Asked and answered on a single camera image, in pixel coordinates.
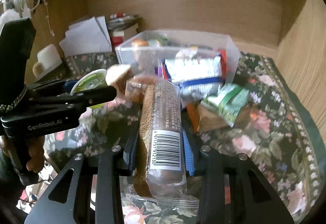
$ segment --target barcode number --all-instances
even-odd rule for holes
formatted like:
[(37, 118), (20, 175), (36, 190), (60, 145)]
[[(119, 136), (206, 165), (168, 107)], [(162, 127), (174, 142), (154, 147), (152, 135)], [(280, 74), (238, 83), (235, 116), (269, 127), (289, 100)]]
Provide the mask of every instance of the barcode number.
[(149, 168), (181, 171), (180, 133), (153, 130)]

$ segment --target transparent plastic bin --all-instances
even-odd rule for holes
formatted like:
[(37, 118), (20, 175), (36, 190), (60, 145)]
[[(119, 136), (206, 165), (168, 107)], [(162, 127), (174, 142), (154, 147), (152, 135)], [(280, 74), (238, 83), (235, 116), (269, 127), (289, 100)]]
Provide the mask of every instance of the transparent plastic bin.
[[(132, 47), (132, 42), (135, 38), (141, 38), (146, 41), (156, 38), (167, 38), (167, 46), (163, 48), (150, 46), (134, 48)], [(202, 57), (215, 57), (219, 54), (219, 49), (224, 49), (227, 55), (226, 82), (231, 83), (233, 81), (240, 52), (228, 35), (185, 30), (147, 30), (123, 42), (115, 50), (119, 63), (131, 64), (134, 74), (141, 72), (154, 73), (154, 68), (157, 67), (158, 61), (165, 58), (175, 58), (180, 50), (194, 45), (212, 48), (212, 50), (199, 48), (197, 54)], [(142, 68), (137, 66), (137, 60), (142, 61)]]

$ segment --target wooden panel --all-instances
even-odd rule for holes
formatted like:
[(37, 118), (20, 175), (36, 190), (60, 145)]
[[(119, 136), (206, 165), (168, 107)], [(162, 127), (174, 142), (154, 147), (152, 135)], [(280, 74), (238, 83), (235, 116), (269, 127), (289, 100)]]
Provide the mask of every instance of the wooden panel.
[(26, 65), (26, 84), (33, 83), (35, 80), (32, 67), (37, 61), (37, 53), (47, 45), (54, 44), (60, 56), (64, 57), (59, 42), (65, 37), (65, 32), (73, 21), (88, 14), (86, 0), (47, 0), (47, 3), (50, 25), (55, 36), (50, 34), (48, 21), (46, 19), (46, 7), (44, 4), (41, 4), (36, 8), (35, 14), (32, 14), (32, 22), (36, 29), (36, 36), (30, 59), (27, 61)]
[(276, 64), (326, 142), (326, 6), (323, 0), (284, 0)]
[(143, 17), (141, 29), (184, 29), (229, 34), (239, 48), (273, 56), (282, 0), (88, 0), (90, 15), (117, 12)]

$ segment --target table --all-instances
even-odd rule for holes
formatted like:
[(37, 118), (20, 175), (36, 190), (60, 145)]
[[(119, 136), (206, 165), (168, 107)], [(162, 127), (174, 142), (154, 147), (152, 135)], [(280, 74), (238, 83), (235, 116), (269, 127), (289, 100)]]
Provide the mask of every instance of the table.
[[(250, 90), (250, 100), (260, 109), (252, 112), (245, 129), (216, 129), (198, 136), (220, 153), (250, 156), (299, 223), (324, 186), (326, 151), (319, 131), (272, 59), (243, 53), (234, 82)], [(124, 129), (138, 125), (140, 115), (140, 105), (118, 98), (88, 109), (76, 129), (46, 136), (46, 152), (61, 169), (75, 153), (89, 156), (111, 147)], [(188, 179), (186, 194), (192, 202), (183, 207), (137, 197), (128, 179), (121, 178), (125, 223), (195, 223), (200, 185), (200, 177)]]

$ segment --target metal bolt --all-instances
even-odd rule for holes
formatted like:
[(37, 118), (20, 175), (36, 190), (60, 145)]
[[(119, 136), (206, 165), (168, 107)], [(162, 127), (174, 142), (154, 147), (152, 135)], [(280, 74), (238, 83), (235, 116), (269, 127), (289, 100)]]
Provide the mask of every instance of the metal bolt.
[(207, 146), (207, 145), (202, 145), (201, 149), (204, 152), (209, 152), (211, 150), (211, 147), (210, 146)]
[(74, 156), (74, 159), (75, 159), (75, 160), (81, 160), (83, 157), (84, 157), (83, 154), (78, 153), (78, 154), (76, 154), (76, 155)]
[(248, 158), (247, 154), (244, 154), (244, 153), (239, 153), (238, 157), (240, 160), (247, 160), (247, 158)]
[(111, 150), (112, 150), (113, 152), (120, 151), (120, 150), (121, 150), (121, 146), (120, 146), (120, 145), (114, 145), (114, 146), (112, 146)]

